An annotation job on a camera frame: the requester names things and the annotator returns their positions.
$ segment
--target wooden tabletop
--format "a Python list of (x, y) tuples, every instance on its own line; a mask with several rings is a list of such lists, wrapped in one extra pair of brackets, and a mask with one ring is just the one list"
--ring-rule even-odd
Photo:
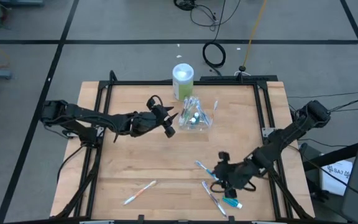
[[(93, 109), (98, 82), (84, 82), (78, 105)], [(268, 92), (275, 125), (284, 128), (291, 123), (288, 102), (282, 82), (268, 82)], [(146, 220), (223, 220), (221, 212), (209, 198), (201, 181), (212, 182), (212, 178), (195, 165), (201, 161), (209, 169), (217, 164), (218, 152), (230, 153), (231, 162), (239, 162), (256, 147), (262, 145), (259, 120), (252, 86), (194, 86), (193, 94), (201, 99), (208, 112), (219, 100), (213, 127), (208, 133), (189, 133), (173, 127), (176, 134), (168, 139), (163, 128), (157, 128), (141, 137), (119, 136), (113, 143), (114, 133), (106, 131), (99, 168), (93, 219), (136, 220), (145, 215)], [(182, 103), (173, 97), (172, 86), (113, 86), (109, 114), (147, 111), (146, 101), (158, 95), (164, 106), (174, 106), (170, 114), (179, 112)], [(268, 125), (264, 108), (265, 122)], [(65, 157), (80, 145), (78, 139), (69, 140)], [(56, 215), (71, 199), (78, 188), (85, 150), (70, 160), (63, 168), (57, 185), (51, 215)], [(300, 154), (287, 148), (282, 152), (287, 184), (299, 204), (314, 216), (306, 184)], [(123, 202), (146, 186), (152, 180), (157, 185), (147, 189), (130, 204)], [(238, 190), (242, 209), (224, 203), (222, 194), (214, 194), (228, 215), (236, 220), (274, 220), (269, 182), (253, 178), (256, 192)], [(282, 195), (279, 201), (282, 216), (285, 211)], [(86, 206), (88, 192), (84, 195)]]

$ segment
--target wooden table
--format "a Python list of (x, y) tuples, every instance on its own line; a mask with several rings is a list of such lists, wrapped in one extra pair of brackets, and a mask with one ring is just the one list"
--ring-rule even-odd
[[(82, 84), (79, 106), (93, 109), (97, 86), (98, 82)], [(284, 128), (291, 123), (291, 117), (283, 83), (268, 82), (268, 92), (275, 125)], [(170, 114), (182, 109), (182, 103), (173, 97), (172, 86), (120, 85), (113, 86), (109, 114), (147, 111), (145, 103), (151, 95), (159, 95), (165, 106), (174, 106)], [(114, 144), (114, 133), (106, 132), (92, 219), (136, 220), (143, 214), (146, 220), (223, 220), (201, 185), (202, 180), (211, 183), (212, 179), (195, 165), (195, 160), (213, 169), (219, 160), (219, 151), (229, 152), (231, 162), (239, 162), (262, 145), (254, 89), (252, 86), (195, 86), (194, 95), (201, 99), (207, 112), (219, 99), (209, 133), (188, 133), (174, 122), (177, 133), (170, 139), (163, 133), (163, 128), (157, 128), (139, 138), (119, 136)], [(268, 122), (261, 91), (260, 97)], [(78, 139), (69, 140), (65, 157), (79, 145)], [(84, 155), (85, 150), (63, 168), (51, 215), (60, 212), (77, 190)], [(289, 147), (283, 151), (282, 160), (290, 192), (306, 212), (314, 216), (299, 152)], [(122, 205), (155, 179), (156, 186), (130, 204)], [(234, 215), (236, 220), (274, 220), (269, 181), (253, 178), (252, 182), (257, 187), (256, 192), (237, 191), (242, 209), (221, 203), (226, 213)], [(277, 191), (281, 213), (285, 216), (282, 195), (279, 189)], [(83, 205), (87, 199), (86, 192)]]

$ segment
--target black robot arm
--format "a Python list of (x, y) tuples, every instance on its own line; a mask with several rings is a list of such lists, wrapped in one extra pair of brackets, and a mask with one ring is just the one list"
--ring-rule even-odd
[[(160, 100), (159, 105), (155, 103), (154, 98)], [(81, 108), (64, 100), (46, 101), (40, 120), (45, 126), (60, 125), (66, 132), (78, 135), (81, 142), (91, 144), (97, 143), (98, 130), (85, 127), (77, 121), (107, 127), (117, 135), (129, 134), (132, 137), (141, 136), (154, 128), (163, 126), (167, 137), (172, 137), (175, 130), (171, 125), (177, 114), (170, 116), (168, 111), (172, 110), (173, 107), (164, 107), (158, 96), (152, 96), (146, 105), (150, 112), (138, 113), (135, 111), (128, 114), (108, 115)]]
[(300, 218), (311, 218), (280, 180), (273, 163), (278, 160), (281, 152), (291, 142), (301, 138), (312, 128), (322, 128), (331, 117), (329, 111), (318, 101), (309, 102), (297, 112), (298, 116), (292, 124), (285, 129), (277, 129), (269, 134), (264, 141), (264, 145), (254, 149), (242, 162), (229, 164), (229, 154), (220, 152), (219, 158), (221, 161), (218, 162), (213, 171), (213, 174), (219, 180), (212, 184), (211, 190), (213, 190), (214, 185), (218, 184), (224, 189), (226, 197), (233, 198), (236, 197), (235, 189), (255, 190), (255, 188), (248, 189), (246, 187), (250, 179), (252, 177), (262, 177), (268, 172), (298, 216)]

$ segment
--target gray floor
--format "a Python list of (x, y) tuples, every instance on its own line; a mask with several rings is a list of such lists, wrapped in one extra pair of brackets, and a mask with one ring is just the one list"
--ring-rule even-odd
[[(0, 39), (58, 40), (72, 0), (46, 0), (44, 7), (15, 7), (0, 28)], [(347, 0), (358, 25), (358, 1)], [(221, 1), (199, 0), (217, 15)], [(219, 39), (248, 39), (262, 1), (242, 0), (233, 18), (222, 25)], [(224, 15), (236, 1), (227, 0)], [(207, 20), (195, 12), (195, 19)], [(215, 33), (191, 23), (189, 12), (167, 0), (80, 0), (68, 33), (69, 40), (212, 39)], [(356, 40), (339, 0), (268, 1), (256, 39)], [(47, 99), (75, 103), (81, 82), (105, 80), (111, 69), (120, 80), (171, 78), (178, 63), (189, 63), (196, 79), (214, 75), (201, 56), (203, 44), (65, 45)], [(11, 56), (12, 80), (0, 80), (0, 205), (24, 142), (57, 45), (0, 45)], [(242, 63), (246, 45), (224, 45), (226, 64), (220, 69), (233, 75)], [(207, 50), (212, 62), (220, 53)], [(358, 45), (253, 45), (247, 62), (253, 75), (278, 75), (288, 96), (310, 96), (358, 91)], [(358, 95), (319, 99), (328, 108), (357, 99)], [(307, 99), (289, 99), (299, 108)], [(330, 123), (312, 130), (307, 138), (327, 144), (358, 141), (358, 111), (333, 114)], [(334, 148), (313, 147), (329, 152)], [(12, 199), (6, 222), (47, 218), (55, 193), (57, 169), (66, 141), (46, 132), (35, 132), (24, 170)], [(326, 212), (317, 208), (316, 213)]]

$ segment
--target white container lid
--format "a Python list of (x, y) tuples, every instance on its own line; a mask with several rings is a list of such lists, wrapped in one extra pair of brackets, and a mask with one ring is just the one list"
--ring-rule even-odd
[(179, 84), (187, 84), (193, 80), (194, 70), (190, 65), (181, 63), (173, 68), (172, 75)]

